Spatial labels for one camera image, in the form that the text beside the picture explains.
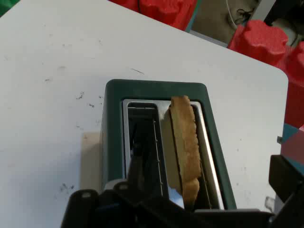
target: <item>red foam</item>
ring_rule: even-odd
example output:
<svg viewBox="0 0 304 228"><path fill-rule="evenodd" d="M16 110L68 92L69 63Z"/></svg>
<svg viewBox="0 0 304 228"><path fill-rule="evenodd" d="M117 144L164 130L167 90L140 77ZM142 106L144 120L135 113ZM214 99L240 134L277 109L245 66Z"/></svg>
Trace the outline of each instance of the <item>red foam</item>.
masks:
<svg viewBox="0 0 304 228"><path fill-rule="evenodd" d="M281 154L304 164L304 132L298 131L282 144Z"/></svg>
<svg viewBox="0 0 304 228"><path fill-rule="evenodd" d="M138 0L110 0L118 5L131 9L138 12Z"/></svg>
<svg viewBox="0 0 304 228"><path fill-rule="evenodd" d="M296 128L304 124L304 87L288 84L285 123Z"/></svg>
<svg viewBox="0 0 304 228"><path fill-rule="evenodd" d="M287 46L287 35L279 28L251 20L238 26L228 48L283 70L289 80L285 123L304 124L304 42Z"/></svg>
<svg viewBox="0 0 304 228"><path fill-rule="evenodd" d="M197 2L197 0L111 1L181 30L186 29Z"/></svg>

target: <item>white table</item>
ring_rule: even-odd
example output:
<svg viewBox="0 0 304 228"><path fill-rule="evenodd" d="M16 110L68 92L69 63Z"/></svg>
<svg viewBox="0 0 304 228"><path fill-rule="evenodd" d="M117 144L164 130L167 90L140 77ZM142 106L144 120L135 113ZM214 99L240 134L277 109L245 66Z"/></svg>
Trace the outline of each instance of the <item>white table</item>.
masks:
<svg viewBox="0 0 304 228"><path fill-rule="evenodd" d="M113 78L204 83L237 206L265 209L274 197L282 71L106 0L22 0L0 18L0 34L5 227L59 227L72 192L100 191L103 96Z"/></svg>

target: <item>dark green plastic casing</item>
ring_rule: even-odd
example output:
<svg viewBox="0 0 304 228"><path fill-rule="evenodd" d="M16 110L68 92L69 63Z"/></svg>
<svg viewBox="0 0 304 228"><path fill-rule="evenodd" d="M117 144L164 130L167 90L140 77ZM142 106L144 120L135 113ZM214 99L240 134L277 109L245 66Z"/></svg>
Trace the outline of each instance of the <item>dark green plastic casing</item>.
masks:
<svg viewBox="0 0 304 228"><path fill-rule="evenodd" d="M236 209L207 88L200 83L114 79L106 84L101 132L102 187L111 180L125 178L122 101L171 100L172 96L182 95L187 95L191 101L201 104L224 207Z"/></svg>

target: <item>wire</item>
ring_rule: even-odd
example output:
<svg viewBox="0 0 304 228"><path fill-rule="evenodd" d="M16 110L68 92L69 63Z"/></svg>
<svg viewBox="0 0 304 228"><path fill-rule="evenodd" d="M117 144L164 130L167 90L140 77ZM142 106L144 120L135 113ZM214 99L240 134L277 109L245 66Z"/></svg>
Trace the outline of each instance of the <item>wire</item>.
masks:
<svg viewBox="0 0 304 228"><path fill-rule="evenodd" d="M231 13L230 13L230 8L229 8L229 5L228 5L228 0L226 0L226 5L227 5L228 13L229 13L230 19L231 19L231 21L232 21L233 27L234 27L235 29L237 29L238 27L237 27L237 25L234 23L233 18L232 18Z"/></svg>

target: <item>bread slice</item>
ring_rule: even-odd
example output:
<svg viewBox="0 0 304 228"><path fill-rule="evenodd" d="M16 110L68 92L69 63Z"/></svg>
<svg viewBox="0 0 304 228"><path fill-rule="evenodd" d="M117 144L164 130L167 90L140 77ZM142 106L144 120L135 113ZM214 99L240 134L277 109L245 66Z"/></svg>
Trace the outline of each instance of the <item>bread slice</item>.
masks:
<svg viewBox="0 0 304 228"><path fill-rule="evenodd" d="M200 190L199 180L195 178L184 183L182 187L182 199L184 201L185 208L192 209Z"/></svg>
<svg viewBox="0 0 304 228"><path fill-rule="evenodd" d="M171 98L171 117L175 139L182 195L186 207L192 207L200 189L200 153L193 108L187 96Z"/></svg>

